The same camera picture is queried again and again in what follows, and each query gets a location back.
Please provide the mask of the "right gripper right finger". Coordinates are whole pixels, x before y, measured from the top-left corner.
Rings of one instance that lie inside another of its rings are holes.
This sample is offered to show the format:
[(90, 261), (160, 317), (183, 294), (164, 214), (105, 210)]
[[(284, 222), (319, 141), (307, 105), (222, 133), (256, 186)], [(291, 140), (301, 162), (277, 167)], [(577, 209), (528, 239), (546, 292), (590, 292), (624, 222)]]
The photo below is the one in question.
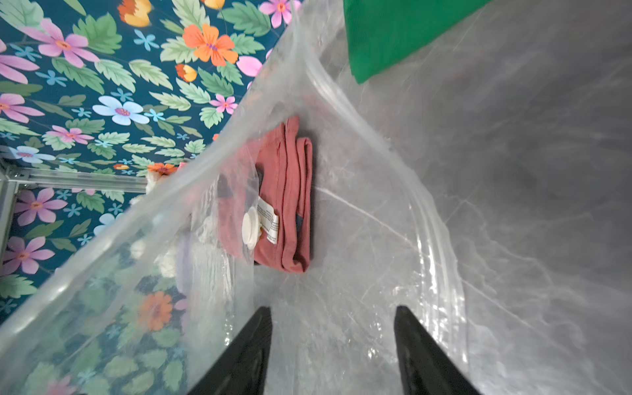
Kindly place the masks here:
[(396, 309), (394, 335), (405, 395), (480, 395), (404, 305)]

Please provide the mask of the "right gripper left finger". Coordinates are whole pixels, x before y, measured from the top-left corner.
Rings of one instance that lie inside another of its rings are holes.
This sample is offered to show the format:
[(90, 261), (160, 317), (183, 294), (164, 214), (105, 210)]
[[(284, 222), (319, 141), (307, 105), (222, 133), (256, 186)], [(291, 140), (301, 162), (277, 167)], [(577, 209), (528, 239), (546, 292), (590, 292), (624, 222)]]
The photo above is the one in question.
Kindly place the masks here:
[(272, 310), (258, 308), (216, 363), (194, 385), (193, 395), (264, 393), (273, 336)]

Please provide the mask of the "red tank top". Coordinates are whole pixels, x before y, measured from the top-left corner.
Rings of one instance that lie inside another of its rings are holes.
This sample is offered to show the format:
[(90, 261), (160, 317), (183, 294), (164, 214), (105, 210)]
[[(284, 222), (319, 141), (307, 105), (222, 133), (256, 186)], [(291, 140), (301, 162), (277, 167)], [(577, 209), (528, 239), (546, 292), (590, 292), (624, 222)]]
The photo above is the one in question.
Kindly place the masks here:
[[(305, 273), (311, 260), (311, 196), (314, 150), (291, 117), (237, 151), (219, 175), (219, 240), (235, 258), (251, 258), (275, 270)], [(250, 207), (258, 209), (261, 236), (249, 250), (241, 236)]]

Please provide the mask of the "clear plastic vacuum bag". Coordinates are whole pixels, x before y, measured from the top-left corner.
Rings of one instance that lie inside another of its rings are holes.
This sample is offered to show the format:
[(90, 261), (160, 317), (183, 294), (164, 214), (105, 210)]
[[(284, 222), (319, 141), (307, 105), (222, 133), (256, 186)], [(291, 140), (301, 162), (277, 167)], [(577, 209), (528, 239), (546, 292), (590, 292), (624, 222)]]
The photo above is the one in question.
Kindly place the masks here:
[[(220, 169), (298, 115), (314, 142), (313, 261), (219, 243)], [(484, 394), (631, 391), (631, 4), (493, 1), (366, 84), (339, 1), (308, 2), (224, 133), (1, 329), (4, 394), (93, 360), (82, 393), (185, 393), (273, 311), (269, 394), (399, 394), (408, 306)], [(182, 282), (132, 243), (187, 235)]]

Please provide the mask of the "green tank top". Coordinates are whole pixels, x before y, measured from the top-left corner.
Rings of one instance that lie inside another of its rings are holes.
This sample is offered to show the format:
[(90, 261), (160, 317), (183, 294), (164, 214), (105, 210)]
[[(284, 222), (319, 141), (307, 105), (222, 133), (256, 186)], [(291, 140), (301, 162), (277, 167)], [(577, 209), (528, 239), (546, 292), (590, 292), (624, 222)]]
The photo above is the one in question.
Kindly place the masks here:
[(345, 0), (352, 76), (362, 84), (487, 5), (487, 0)]

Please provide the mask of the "white bag valve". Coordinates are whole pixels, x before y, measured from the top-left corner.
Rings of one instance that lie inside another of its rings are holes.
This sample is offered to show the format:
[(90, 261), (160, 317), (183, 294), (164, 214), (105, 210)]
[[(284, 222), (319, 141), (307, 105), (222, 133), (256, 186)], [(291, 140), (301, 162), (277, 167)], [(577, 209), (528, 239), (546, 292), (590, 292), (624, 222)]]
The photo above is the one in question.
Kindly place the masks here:
[(250, 207), (242, 221), (241, 236), (244, 245), (249, 250), (254, 250), (261, 236), (261, 224), (256, 207)]

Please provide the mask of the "white teddy bear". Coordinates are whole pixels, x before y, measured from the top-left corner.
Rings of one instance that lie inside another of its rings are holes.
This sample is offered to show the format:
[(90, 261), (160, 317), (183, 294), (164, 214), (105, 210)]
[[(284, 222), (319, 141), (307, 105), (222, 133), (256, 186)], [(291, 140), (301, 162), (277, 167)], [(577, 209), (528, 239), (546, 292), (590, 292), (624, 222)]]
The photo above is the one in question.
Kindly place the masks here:
[[(134, 197), (130, 205), (144, 204), (143, 200), (152, 193), (156, 186), (166, 181), (168, 177), (173, 176), (184, 168), (185, 164), (181, 163), (178, 167), (169, 167), (167, 165), (156, 164), (149, 169), (146, 174), (146, 193)], [(152, 220), (152, 224), (160, 224), (163, 222), (169, 230), (167, 233), (162, 232), (156, 240), (150, 240), (144, 237), (132, 243), (130, 247), (131, 257), (137, 263), (143, 265), (144, 275), (161, 274), (163, 278), (171, 278), (176, 281), (184, 281), (188, 276), (185, 267), (188, 250), (186, 250), (187, 235), (183, 231), (183, 227), (176, 227), (173, 224), (164, 222), (165, 216), (159, 215)]]

